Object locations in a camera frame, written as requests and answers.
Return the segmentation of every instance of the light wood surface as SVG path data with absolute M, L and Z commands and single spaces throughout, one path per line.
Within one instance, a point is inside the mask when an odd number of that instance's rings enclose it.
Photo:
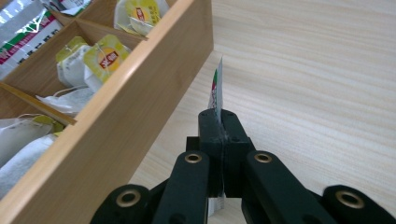
M 131 178 L 213 50 L 212 27 L 209 0 L 176 2 L 0 202 L 0 223 L 89 223 Z
M 23 100 L 25 103 L 27 103 L 28 105 L 33 106 L 34 108 L 38 109 L 40 112 L 60 121 L 64 126 L 67 125 L 73 125 L 76 123 L 76 121 L 72 118 L 70 118 L 69 116 L 59 112 L 58 110 L 42 103 L 41 101 L 37 100 L 36 98 L 24 93 L 23 91 L 20 91 L 16 88 L 13 88 L 11 86 L 9 86 L 6 83 L 3 83 L 0 81 L 0 89 L 3 89 L 5 91 L 8 91 L 9 93 L 17 96 L 19 99 Z
M 396 2 L 212 0 L 215 51 L 131 182 L 170 175 L 223 55 L 224 108 L 316 193 L 359 189 L 396 216 Z M 209 223 L 245 223 L 240 201 Z

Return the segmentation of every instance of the tea bag packet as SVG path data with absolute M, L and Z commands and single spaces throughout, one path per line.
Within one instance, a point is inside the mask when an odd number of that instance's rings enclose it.
M 59 11 L 69 16 L 77 16 L 91 0 L 41 0 L 46 8 Z
M 84 81 L 93 92 L 99 91 L 99 89 L 103 86 L 103 83 L 99 77 L 97 77 L 87 65 L 84 67 Z
M 0 80 L 61 28 L 39 0 L 8 1 L 0 10 Z
M 219 125 L 222 126 L 221 109 L 222 109 L 222 58 L 220 59 L 219 66 L 213 76 L 212 89 L 210 91 L 208 108 L 214 108 L 216 119 Z M 218 198 L 209 198 L 207 205 L 207 215 L 210 217 L 216 211 L 224 208 L 224 191 L 218 195 Z
M 147 35 L 168 10 L 165 0 L 121 0 L 116 6 L 114 27 Z
M 37 138 L 23 147 L 0 168 L 0 200 L 6 196 L 55 140 L 56 135 L 53 133 Z
M 90 48 L 81 36 L 76 36 L 56 54 L 58 78 L 66 87 L 86 85 L 83 58 Z
M 53 96 L 40 97 L 38 100 L 49 105 L 62 113 L 75 116 L 91 100 L 94 93 L 90 88 L 82 88 L 71 91 L 65 95 L 57 96 L 62 91 L 56 92 Z
M 0 120 L 0 167 L 6 164 L 21 148 L 54 131 L 56 121 L 47 116 L 28 119 Z
M 116 36 L 106 35 L 84 55 L 84 63 L 89 69 L 86 69 L 86 81 L 94 74 L 102 84 L 105 83 L 128 55 L 128 50 Z

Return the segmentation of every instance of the white tea bag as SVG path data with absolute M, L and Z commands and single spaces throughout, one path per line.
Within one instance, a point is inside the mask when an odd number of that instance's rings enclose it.
M 99 91 L 99 89 L 103 86 L 103 83 L 99 77 L 97 77 L 87 65 L 84 67 L 84 81 L 93 92 Z
M 147 35 L 168 10 L 165 0 L 120 0 L 114 12 L 114 28 Z
M 83 61 L 84 54 L 91 47 L 88 45 L 80 46 L 75 52 L 63 61 L 57 63 L 58 78 L 67 87 L 85 86 Z
M 44 104 L 70 116 L 75 116 L 79 111 L 81 111 L 94 95 L 90 88 L 77 89 L 59 97 L 57 96 L 57 93 L 53 96 L 36 97 Z
M 33 119 L 0 120 L 0 167 L 33 140 L 50 133 L 52 125 Z
M 52 133 L 37 138 L 0 168 L 0 199 L 6 196 L 55 139 L 56 136 Z

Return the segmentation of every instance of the wooden table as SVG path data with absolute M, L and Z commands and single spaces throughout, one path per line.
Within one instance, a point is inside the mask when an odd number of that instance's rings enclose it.
M 215 51 L 131 182 L 167 178 L 223 56 L 224 109 L 308 189 L 359 189 L 396 216 L 396 1 L 212 0 Z M 239 200 L 209 223 L 244 223 Z

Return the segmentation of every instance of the yellow tea packet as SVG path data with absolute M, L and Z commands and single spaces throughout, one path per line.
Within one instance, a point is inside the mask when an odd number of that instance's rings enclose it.
M 114 35 L 106 35 L 84 55 L 84 63 L 105 83 L 121 63 L 128 57 L 128 51 Z
M 52 131 L 54 133 L 59 133 L 64 130 L 64 126 L 60 122 L 45 115 L 39 115 L 35 117 L 33 121 L 37 123 L 52 125 Z
M 155 0 L 129 0 L 125 2 L 125 10 L 129 17 L 150 25 L 157 24 L 161 18 Z

